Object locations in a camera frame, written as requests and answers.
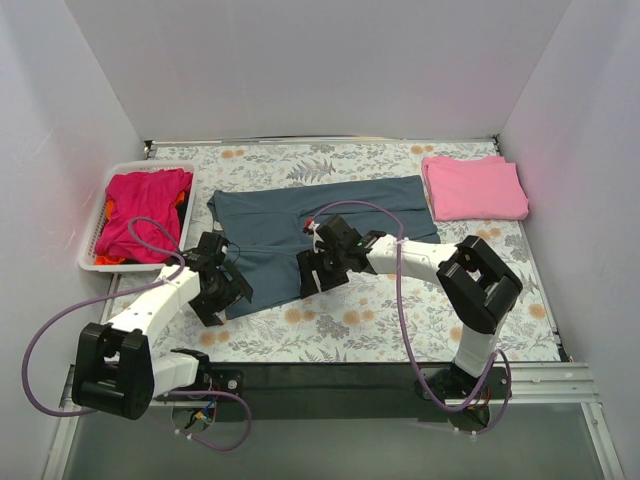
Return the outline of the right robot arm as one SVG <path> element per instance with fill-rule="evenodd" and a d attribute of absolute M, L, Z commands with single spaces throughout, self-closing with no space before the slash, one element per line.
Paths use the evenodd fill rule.
<path fill-rule="evenodd" d="M 362 235 L 339 215 L 321 223 L 309 219 L 303 232 L 312 247 L 296 255 L 302 298 L 348 283 L 350 272 L 405 275 L 439 286 L 463 328 L 451 367 L 423 382 L 441 400 L 486 389 L 500 330 L 522 283 L 483 239 L 431 244 L 379 230 Z"/>

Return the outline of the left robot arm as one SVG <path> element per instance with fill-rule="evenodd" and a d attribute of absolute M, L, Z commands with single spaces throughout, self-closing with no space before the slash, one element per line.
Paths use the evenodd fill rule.
<path fill-rule="evenodd" d="M 159 286 L 142 293 L 106 324 L 90 323 L 80 333 L 71 397 L 75 404 L 138 419 L 152 399 L 181 390 L 193 400 L 213 386 L 206 354 L 179 348 L 161 357 L 152 347 L 168 323 L 188 306 L 207 327 L 253 289 L 233 261 L 229 240 L 206 232 L 196 247 L 170 261 Z"/>

